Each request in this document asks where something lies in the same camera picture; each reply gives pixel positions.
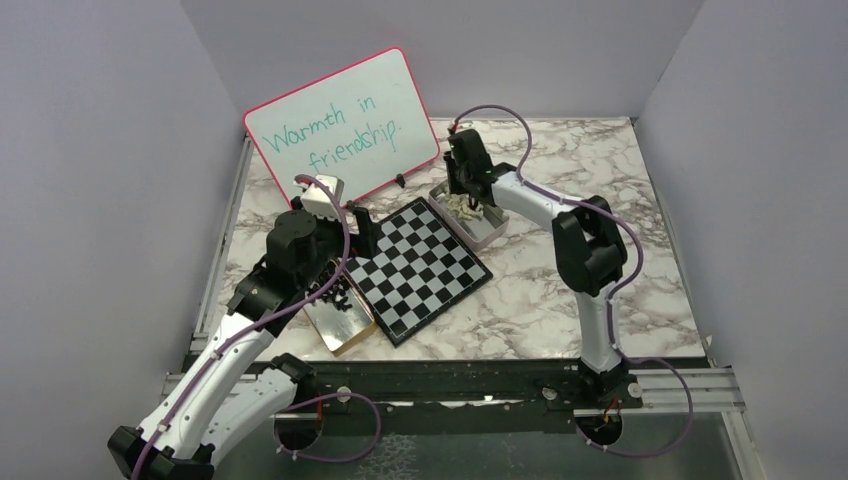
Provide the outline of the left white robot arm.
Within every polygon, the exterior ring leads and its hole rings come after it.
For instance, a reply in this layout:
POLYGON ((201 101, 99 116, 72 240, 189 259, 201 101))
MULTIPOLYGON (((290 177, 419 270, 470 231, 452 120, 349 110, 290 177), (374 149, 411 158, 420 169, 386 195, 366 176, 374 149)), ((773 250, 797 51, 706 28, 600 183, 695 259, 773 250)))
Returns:
POLYGON ((272 414, 325 401, 315 370, 292 354, 272 359, 245 392, 231 392, 292 317, 329 291, 346 262, 377 253, 380 227, 367 209, 280 214, 266 252, 236 286, 227 313, 178 385, 139 426, 121 426, 107 447, 127 479, 210 479, 221 460, 272 414))

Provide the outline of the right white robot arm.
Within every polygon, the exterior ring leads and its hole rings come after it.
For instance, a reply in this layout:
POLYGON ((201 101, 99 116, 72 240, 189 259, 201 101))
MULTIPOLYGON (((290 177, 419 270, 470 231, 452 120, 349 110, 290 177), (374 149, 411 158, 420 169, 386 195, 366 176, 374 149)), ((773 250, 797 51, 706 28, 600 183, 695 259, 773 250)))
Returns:
POLYGON ((618 308, 609 295, 628 254, 607 201, 567 196, 493 163, 479 133, 450 128, 444 154, 449 190, 473 206, 518 214, 552 235, 556 269, 577 300, 581 353, 577 393, 587 405, 622 401, 633 378, 618 345, 618 308))

